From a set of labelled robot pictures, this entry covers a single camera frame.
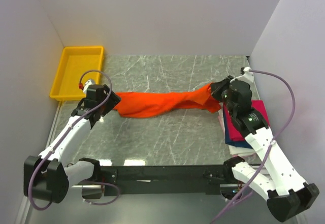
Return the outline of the orange t shirt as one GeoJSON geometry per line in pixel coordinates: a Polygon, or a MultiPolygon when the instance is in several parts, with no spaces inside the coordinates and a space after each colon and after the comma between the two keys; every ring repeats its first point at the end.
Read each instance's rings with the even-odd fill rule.
{"type": "Polygon", "coordinates": [[[121,117],[152,118],[181,109],[200,109],[216,113],[220,102],[211,95],[211,84],[194,91],[151,93],[118,92],[121,101],[113,108],[121,117]]]}

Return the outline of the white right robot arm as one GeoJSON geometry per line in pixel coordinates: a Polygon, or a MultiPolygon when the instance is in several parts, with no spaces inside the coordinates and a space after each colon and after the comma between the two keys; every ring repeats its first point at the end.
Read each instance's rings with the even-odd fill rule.
{"type": "Polygon", "coordinates": [[[239,156],[224,162],[225,181],[234,183],[238,180],[244,183],[244,187],[214,219],[217,220],[229,208],[243,201],[242,195],[247,187],[267,202],[269,211],[279,222],[308,210],[318,197],[319,189],[295,170],[277,144],[268,122],[252,106],[249,83],[229,76],[212,83],[210,87],[212,97],[223,103],[234,128],[262,161],[256,170],[239,156]]]}

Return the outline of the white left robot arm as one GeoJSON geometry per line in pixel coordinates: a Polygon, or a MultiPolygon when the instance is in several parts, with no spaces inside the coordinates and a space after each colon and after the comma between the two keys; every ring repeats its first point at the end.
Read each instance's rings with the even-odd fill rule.
{"type": "Polygon", "coordinates": [[[121,101],[107,85],[91,84],[72,111],[67,125],[58,137],[38,156],[29,156],[23,164],[23,192],[36,210],[46,210],[60,203],[71,186],[87,181],[104,186],[98,160],[81,158],[67,166],[67,159],[92,130],[97,121],[121,101]]]}

